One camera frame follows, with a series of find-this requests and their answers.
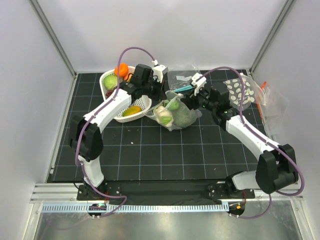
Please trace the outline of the green netted melon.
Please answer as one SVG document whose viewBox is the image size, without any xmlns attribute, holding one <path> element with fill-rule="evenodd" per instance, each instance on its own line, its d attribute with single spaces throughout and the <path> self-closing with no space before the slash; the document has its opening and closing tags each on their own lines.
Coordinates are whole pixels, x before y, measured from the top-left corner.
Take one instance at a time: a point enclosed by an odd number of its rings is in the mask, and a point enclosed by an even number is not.
<svg viewBox="0 0 320 240">
<path fill-rule="evenodd" d="M 189 127 L 198 118 L 198 112 L 194 109 L 188 109 L 182 102 L 179 102 L 179 108 L 175 111 L 171 111 L 171 113 L 173 116 L 173 124 L 181 129 Z"/>
</svg>

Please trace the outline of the white dotted zip bag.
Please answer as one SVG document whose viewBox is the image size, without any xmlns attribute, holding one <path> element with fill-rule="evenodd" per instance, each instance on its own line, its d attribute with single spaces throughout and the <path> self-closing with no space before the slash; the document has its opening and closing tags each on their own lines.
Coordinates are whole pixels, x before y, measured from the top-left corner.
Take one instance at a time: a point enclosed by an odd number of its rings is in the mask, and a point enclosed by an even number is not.
<svg viewBox="0 0 320 240">
<path fill-rule="evenodd" d="M 166 91 L 167 99 L 147 110 L 144 115 L 170 132 L 181 130 L 194 124 L 201 116 L 200 110 L 189 109 L 182 101 L 183 95 Z"/>
</svg>

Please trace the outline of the white cauliflower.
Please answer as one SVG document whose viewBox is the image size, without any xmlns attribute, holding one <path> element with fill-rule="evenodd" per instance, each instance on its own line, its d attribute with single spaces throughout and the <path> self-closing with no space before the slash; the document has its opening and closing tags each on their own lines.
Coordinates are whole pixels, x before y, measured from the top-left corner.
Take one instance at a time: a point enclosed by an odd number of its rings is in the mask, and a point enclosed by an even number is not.
<svg viewBox="0 0 320 240">
<path fill-rule="evenodd" d="M 153 114 L 154 114 L 155 120 L 163 127 L 170 128 L 172 126 L 174 121 L 173 115 L 164 106 L 160 105 L 156 107 L 153 110 Z"/>
</svg>

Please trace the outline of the white perforated plastic basket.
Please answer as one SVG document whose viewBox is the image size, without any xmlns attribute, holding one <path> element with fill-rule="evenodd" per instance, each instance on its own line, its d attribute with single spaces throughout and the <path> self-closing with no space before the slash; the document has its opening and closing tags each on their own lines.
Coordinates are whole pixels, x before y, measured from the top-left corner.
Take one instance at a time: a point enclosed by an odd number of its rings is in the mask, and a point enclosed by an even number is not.
<svg viewBox="0 0 320 240">
<path fill-rule="evenodd" d="M 107 89 L 104 84 L 105 78 L 107 78 L 108 76 L 114 76 L 114 75 L 115 75 L 115 70 L 111 69 L 111 70 L 103 73 L 99 78 L 99 85 L 100 85 L 100 90 L 101 90 L 101 94 L 103 97 L 103 101 L 105 101 L 107 99 Z M 141 98 L 135 100 L 133 102 L 133 104 L 131 104 L 129 107 L 123 109 L 113 119 L 119 123 L 127 123 L 127 122 L 131 122 L 131 121 L 140 119 L 144 116 L 144 113 L 151 108 L 151 105 L 152 105 L 152 100 L 150 98 L 148 98 L 146 95 L 142 95 Z M 123 116 L 123 113 L 127 109 L 129 109 L 133 106 L 140 107 L 141 111 L 137 112 L 135 114 L 131 114 L 129 116 Z"/>
</svg>

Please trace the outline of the green cucumber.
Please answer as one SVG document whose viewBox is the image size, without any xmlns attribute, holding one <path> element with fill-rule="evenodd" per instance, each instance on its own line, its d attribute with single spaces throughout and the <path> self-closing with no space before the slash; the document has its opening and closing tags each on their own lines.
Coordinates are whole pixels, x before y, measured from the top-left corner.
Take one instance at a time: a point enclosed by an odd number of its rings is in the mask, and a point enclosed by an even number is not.
<svg viewBox="0 0 320 240">
<path fill-rule="evenodd" d="M 180 107 L 180 104 L 177 99 L 172 99 L 165 104 L 165 107 L 169 111 L 176 111 Z"/>
</svg>

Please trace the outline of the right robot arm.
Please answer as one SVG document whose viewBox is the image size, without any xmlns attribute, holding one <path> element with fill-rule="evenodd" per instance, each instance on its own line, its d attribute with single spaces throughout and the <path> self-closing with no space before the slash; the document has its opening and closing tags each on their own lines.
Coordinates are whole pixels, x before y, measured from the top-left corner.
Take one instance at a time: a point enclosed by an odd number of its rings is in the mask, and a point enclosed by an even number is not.
<svg viewBox="0 0 320 240">
<path fill-rule="evenodd" d="M 237 138 L 257 159 L 256 170 L 234 173 L 226 178 L 225 192 L 230 198 L 237 198 L 246 189 L 272 194 L 298 182 L 293 147 L 269 140 L 253 127 L 231 106 L 225 88 L 212 87 L 210 91 L 203 88 L 199 93 L 186 94 L 181 101 L 190 110 L 204 108 L 210 111 L 213 121 Z"/>
</svg>

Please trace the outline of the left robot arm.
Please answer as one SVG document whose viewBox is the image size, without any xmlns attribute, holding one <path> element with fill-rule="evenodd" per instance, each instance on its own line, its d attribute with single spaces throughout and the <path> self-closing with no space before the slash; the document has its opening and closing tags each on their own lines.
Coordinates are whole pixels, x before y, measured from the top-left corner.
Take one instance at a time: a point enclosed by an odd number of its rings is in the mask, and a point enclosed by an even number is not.
<svg viewBox="0 0 320 240">
<path fill-rule="evenodd" d="M 94 200 L 101 200 L 106 195 L 100 164 L 104 147 L 102 132 L 112 119 L 142 96 L 155 101 L 164 100 L 167 75 L 168 68 L 164 65 L 138 64 L 130 80 L 120 80 L 103 103 L 84 116 L 71 119 L 69 145 L 75 150 L 75 162 L 81 165 L 84 179 L 90 185 L 88 194 Z"/>
</svg>

